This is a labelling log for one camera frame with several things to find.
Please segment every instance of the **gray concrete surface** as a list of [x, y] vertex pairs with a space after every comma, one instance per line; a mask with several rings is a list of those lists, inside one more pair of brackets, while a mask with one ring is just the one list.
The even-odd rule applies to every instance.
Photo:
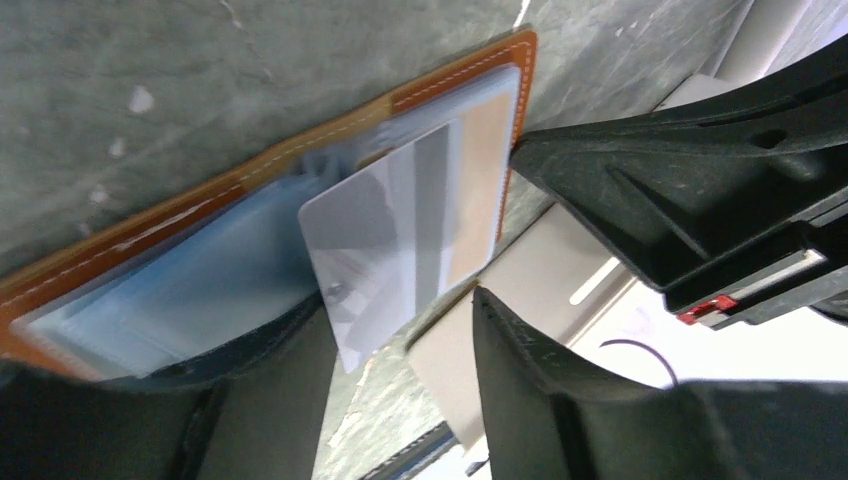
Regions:
[[[651, 110], [719, 48], [742, 3], [531, 0], [540, 51], [527, 129]], [[521, 6], [0, 3], [0, 275], [508, 31]], [[546, 205], [516, 179], [504, 245]], [[439, 421], [404, 361], [427, 321], [336, 376], [315, 478], [356, 478]]]

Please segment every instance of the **white paint spot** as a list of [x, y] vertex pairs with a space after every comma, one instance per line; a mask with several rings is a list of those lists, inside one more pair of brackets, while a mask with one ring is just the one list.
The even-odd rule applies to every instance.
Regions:
[[109, 145], [109, 156], [112, 158], [121, 158], [127, 152], [127, 141], [124, 137], [115, 137], [112, 145]]
[[224, 8], [226, 8], [228, 12], [230, 12], [230, 20], [233, 22], [233, 26], [239, 30], [244, 30], [244, 25], [241, 23], [241, 20], [239, 20], [238, 14], [236, 13], [236, 9], [233, 8], [232, 5], [230, 5], [230, 2], [228, 2], [227, 0], [218, 0], [218, 3], [220, 3], [221, 6], [223, 6]]
[[153, 95], [142, 85], [136, 85], [128, 105], [133, 113], [145, 113], [153, 108]]
[[512, 29], [521, 26], [521, 22], [524, 20], [524, 15], [527, 14], [527, 8], [530, 7], [530, 0], [521, 0], [521, 9], [518, 10], [518, 16], [515, 17], [515, 21], [512, 23]]
[[92, 232], [92, 230], [91, 230], [91, 225], [89, 225], [89, 224], [87, 224], [87, 223], [85, 223], [85, 222], [80, 222], [80, 223], [78, 223], [78, 224], [77, 224], [77, 230], [79, 230], [80, 235], [82, 235], [82, 236], [83, 236], [83, 237], [85, 237], [85, 238], [90, 237], [90, 236], [91, 236], [91, 234], [92, 234], [92, 233], [94, 233], [94, 232]]
[[94, 204], [103, 203], [109, 200], [109, 193], [103, 185], [97, 185], [94, 190], [88, 194], [88, 201]]

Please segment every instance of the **black plastic part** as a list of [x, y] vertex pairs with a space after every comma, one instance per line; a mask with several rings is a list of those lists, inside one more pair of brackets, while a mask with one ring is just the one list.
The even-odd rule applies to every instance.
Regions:
[[842, 479], [848, 385], [698, 382], [653, 390], [474, 294], [494, 480]]
[[403, 450], [377, 465], [359, 480], [414, 478], [459, 442], [445, 422], [413, 440]]
[[[525, 134], [510, 165], [683, 313], [763, 281], [772, 265], [811, 249], [826, 257], [814, 278], [844, 267], [848, 249], [836, 226], [848, 212], [846, 160], [843, 37], [718, 97]], [[848, 289], [848, 278], [834, 274], [820, 294], [787, 294], [799, 285], [786, 281], [809, 271], [765, 282], [714, 326], [761, 323]]]
[[0, 478], [308, 480], [335, 358], [316, 296], [147, 379], [0, 362]]

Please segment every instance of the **white stitching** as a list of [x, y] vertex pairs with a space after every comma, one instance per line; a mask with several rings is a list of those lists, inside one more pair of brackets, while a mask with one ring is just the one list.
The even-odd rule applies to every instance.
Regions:
[[[516, 116], [515, 116], [515, 117], [516, 117], [516, 118], [521, 118], [521, 115], [522, 115], [522, 114], [523, 114], [523, 112], [524, 112], [524, 104], [525, 104], [525, 101], [526, 101], [526, 90], [527, 90], [527, 81], [528, 81], [528, 79], [527, 79], [527, 75], [528, 75], [528, 70], [529, 70], [529, 68], [530, 68], [530, 57], [531, 57], [531, 56], [532, 56], [532, 54], [533, 54], [533, 51], [532, 51], [533, 49], [531, 48], [530, 42], [519, 42], [519, 43], [516, 43], [516, 44], [514, 44], [514, 45], [511, 45], [511, 46], [510, 46], [509, 48], [507, 48], [507, 49], [500, 50], [500, 51], [498, 51], [497, 53], [493, 53], [492, 55], [489, 55], [488, 57], [484, 58], [483, 60], [480, 60], [479, 62], [476, 62], [476, 63], [474, 63], [474, 64], [472, 64], [472, 65], [470, 65], [470, 66], [468, 66], [468, 67], [466, 67], [466, 68], [463, 68], [462, 70], [460, 70], [459, 72], [454, 73], [453, 75], [450, 75], [450, 76], [448, 76], [448, 77], [446, 77], [446, 78], [443, 78], [443, 79], [442, 79], [442, 80], [440, 80], [439, 82], [434, 83], [433, 85], [430, 85], [429, 87], [425, 88], [424, 90], [420, 90], [420, 91], [418, 91], [418, 92], [416, 92], [416, 93], [414, 93], [414, 94], [412, 94], [412, 95], [410, 95], [410, 96], [408, 96], [408, 97], [404, 98], [403, 100], [400, 100], [400, 101], [398, 101], [398, 102], [395, 102], [394, 106], [399, 107], [399, 106], [403, 105], [404, 103], [406, 103], [406, 102], [408, 102], [408, 101], [412, 100], [413, 98], [415, 98], [415, 97], [417, 97], [417, 96], [420, 96], [420, 95], [422, 95], [422, 94], [424, 94], [424, 93], [426, 93], [426, 92], [428, 92], [428, 91], [430, 91], [430, 90], [432, 90], [432, 89], [434, 89], [434, 88], [438, 88], [439, 86], [441, 86], [441, 85], [443, 85], [443, 84], [445, 84], [445, 83], [447, 83], [447, 82], [451, 81], [452, 79], [454, 79], [454, 78], [456, 78], [456, 77], [458, 77], [458, 76], [460, 76], [460, 75], [463, 75], [463, 74], [465, 74], [466, 72], [468, 72], [468, 71], [470, 71], [470, 70], [473, 70], [473, 69], [475, 69], [475, 68], [477, 68], [477, 67], [480, 67], [480, 66], [482, 66], [482, 65], [484, 65], [484, 64], [486, 64], [486, 63], [488, 63], [488, 62], [490, 62], [492, 59], [497, 58], [498, 56], [503, 55], [504, 53], [507, 53], [507, 52], [509, 52], [509, 51], [511, 51], [511, 50], [515, 50], [516, 48], [521, 47], [521, 46], [527, 47], [527, 50], [526, 50], [527, 61], [526, 61], [526, 62], [525, 62], [525, 64], [524, 64], [524, 71], [523, 71], [523, 72], [522, 72], [522, 74], [521, 74], [521, 88], [519, 89], [519, 95], [518, 95], [518, 105], [516, 106], [516, 112], [515, 112], [515, 113], [516, 113]], [[281, 154], [279, 154], [279, 155], [275, 156], [275, 157], [274, 157], [274, 158], [272, 158], [271, 160], [268, 160], [267, 162], [265, 162], [264, 164], [262, 164], [262, 166], [260, 166], [260, 167], [258, 167], [258, 168], [256, 168], [256, 169], [254, 169], [253, 171], [251, 171], [251, 172], [250, 172], [250, 173], [248, 173], [247, 175], [244, 175], [244, 176], [240, 177], [240, 178], [239, 178], [239, 181], [247, 180], [247, 179], [249, 179], [249, 178], [251, 178], [251, 177], [253, 177], [253, 176], [257, 175], [258, 173], [260, 173], [260, 172], [264, 171], [265, 169], [267, 169], [268, 167], [270, 167], [271, 165], [273, 165], [274, 163], [276, 163], [276, 162], [277, 162], [277, 160], [279, 160], [280, 158], [282, 158], [284, 155], [288, 155], [289, 153], [292, 153], [292, 152], [298, 151], [298, 150], [300, 150], [300, 149], [302, 149], [302, 148], [304, 148], [304, 147], [308, 147], [309, 145], [312, 145], [312, 144], [314, 144], [314, 143], [316, 143], [316, 142], [319, 142], [319, 141], [321, 141], [321, 140], [323, 140], [323, 139], [325, 139], [325, 138], [327, 138], [327, 137], [330, 137], [330, 136], [336, 135], [336, 134], [337, 134], [337, 133], [339, 133], [339, 132], [343, 132], [343, 131], [347, 130], [348, 128], [350, 128], [350, 127], [352, 127], [352, 126], [354, 126], [354, 125], [357, 125], [357, 124], [360, 124], [360, 123], [362, 123], [362, 122], [367, 121], [369, 118], [373, 117], [373, 116], [374, 116], [374, 115], [376, 115], [376, 114], [377, 114], [377, 111], [375, 110], [375, 111], [373, 111], [373, 112], [369, 113], [368, 115], [366, 115], [366, 116], [364, 116], [364, 117], [360, 118], [359, 120], [352, 121], [351, 123], [349, 123], [349, 124], [347, 124], [347, 125], [345, 125], [345, 126], [343, 126], [343, 127], [339, 127], [338, 129], [333, 130], [332, 132], [326, 133], [326, 134], [324, 134], [324, 135], [321, 135], [321, 136], [320, 136], [320, 137], [318, 137], [318, 138], [315, 138], [315, 139], [309, 140], [309, 141], [307, 141], [307, 142], [301, 143], [301, 144], [299, 144], [299, 145], [296, 145], [296, 146], [294, 146], [294, 147], [292, 147], [292, 148], [290, 148], [290, 149], [286, 150], [285, 152], [283, 152], [283, 153], [281, 153]], [[513, 141], [515, 141], [515, 139], [517, 138], [517, 136], [518, 136], [518, 122], [515, 122], [515, 124], [513, 125], [513, 138], [512, 138], [512, 140], [513, 140]], [[25, 292], [23, 292], [23, 293], [21, 293], [21, 294], [19, 294], [19, 295], [15, 296], [15, 297], [12, 297], [12, 298], [10, 298], [9, 300], [6, 300], [6, 301], [5, 301], [5, 302], [3, 302], [3, 303], [0, 303], [0, 308], [8, 307], [9, 305], [12, 305], [12, 304], [16, 303], [18, 300], [21, 300], [21, 299], [23, 299], [23, 298], [29, 297], [31, 294], [33, 294], [33, 293], [37, 292], [38, 290], [40, 290], [42, 287], [44, 287], [44, 286], [45, 286], [45, 285], [47, 285], [48, 283], [51, 283], [51, 282], [55, 281], [55, 280], [56, 280], [56, 279], [58, 279], [59, 277], [62, 277], [62, 276], [68, 275], [69, 273], [72, 273], [72, 272], [74, 272], [75, 270], [77, 270], [77, 269], [79, 269], [79, 268], [81, 268], [81, 267], [83, 267], [83, 266], [85, 266], [85, 265], [88, 265], [89, 263], [91, 263], [91, 262], [92, 262], [93, 260], [95, 260], [96, 258], [101, 257], [101, 256], [105, 255], [106, 253], [108, 253], [108, 252], [110, 252], [110, 251], [113, 251], [113, 250], [114, 250], [114, 251], [122, 251], [122, 250], [126, 250], [127, 248], [129, 248], [130, 246], [132, 246], [132, 244], [134, 244], [134, 243], [138, 242], [139, 240], [142, 240], [142, 239], [144, 239], [144, 238], [146, 238], [146, 237], [148, 237], [148, 236], [152, 235], [153, 233], [155, 233], [155, 232], [157, 232], [157, 231], [161, 230], [162, 228], [165, 228], [166, 226], [168, 226], [168, 225], [170, 225], [170, 224], [172, 224], [172, 223], [174, 223], [174, 222], [176, 222], [176, 221], [182, 220], [182, 219], [184, 219], [184, 218], [187, 218], [188, 216], [193, 215], [193, 214], [194, 214], [194, 213], [196, 213], [196, 212], [197, 212], [200, 208], [202, 208], [204, 205], [207, 205], [208, 203], [213, 202], [213, 201], [217, 200], [218, 198], [221, 198], [221, 197], [223, 197], [224, 195], [227, 195], [227, 194], [229, 194], [230, 192], [232, 192], [233, 190], [236, 190], [236, 189], [238, 189], [238, 188], [240, 188], [240, 185], [235, 185], [235, 186], [233, 186], [233, 187], [230, 187], [230, 189], [229, 189], [229, 190], [226, 190], [226, 191], [224, 191], [224, 192], [222, 192], [222, 193], [219, 193], [218, 195], [216, 195], [216, 196], [214, 196], [214, 197], [207, 198], [206, 200], [204, 200], [204, 201], [202, 201], [202, 202], [198, 203], [197, 205], [194, 205], [194, 206], [192, 206], [192, 207], [189, 207], [189, 208], [187, 208], [187, 209], [183, 210], [183, 211], [182, 211], [182, 212], [180, 212], [179, 214], [177, 214], [177, 215], [175, 215], [175, 216], [172, 216], [172, 217], [168, 218], [167, 220], [165, 220], [165, 221], [163, 221], [163, 222], [161, 222], [161, 223], [159, 223], [159, 224], [157, 224], [157, 225], [154, 225], [153, 227], [151, 227], [151, 228], [149, 228], [149, 229], [145, 230], [144, 232], [142, 232], [140, 235], [138, 235], [138, 236], [136, 236], [136, 237], [133, 237], [132, 239], [130, 239], [130, 240], [126, 241], [126, 242], [122, 242], [122, 243], [119, 243], [119, 244], [113, 245], [112, 247], [110, 247], [110, 248], [108, 248], [108, 249], [106, 249], [106, 250], [102, 250], [101, 252], [97, 253], [96, 255], [94, 255], [93, 257], [89, 258], [88, 260], [84, 260], [84, 261], [82, 261], [82, 262], [80, 262], [80, 263], [78, 263], [78, 264], [74, 265], [73, 267], [68, 267], [68, 268], [66, 268], [65, 270], [62, 270], [61, 272], [59, 272], [59, 273], [58, 273], [58, 274], [56, 274], [55, 276], [53, 276], [53, 277], [51, 277], [51, 278], [49, 278], [49, 279], [47, 279], [47, 280], [42, 281], [41, 283], [39, 283], [38, 285], [35, 285], [34, 287], [30, 288], [29, 290], [27, 290], [27, 291], [25, 291]]]

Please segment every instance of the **beige surface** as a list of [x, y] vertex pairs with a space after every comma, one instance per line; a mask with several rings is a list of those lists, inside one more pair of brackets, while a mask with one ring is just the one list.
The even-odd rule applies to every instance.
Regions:
[[504, 145], [510, 133], [509, 115], [515, 96], [503, 94], [462, 115], [459, 231], [448, 284], [455, 285], [480, 270], [492, 251], [500, 223], [504, 189]]
[[[524, 320], [567, 343], [622, 289], [631, 275], [616, 267], [585, 300], [569, 298], [610, 254], [565, 209], [555, 205], [480, 275]], [[466, 295], [409, 350], [409, 363], [466, 448], [483, 436], [471, 296]]]

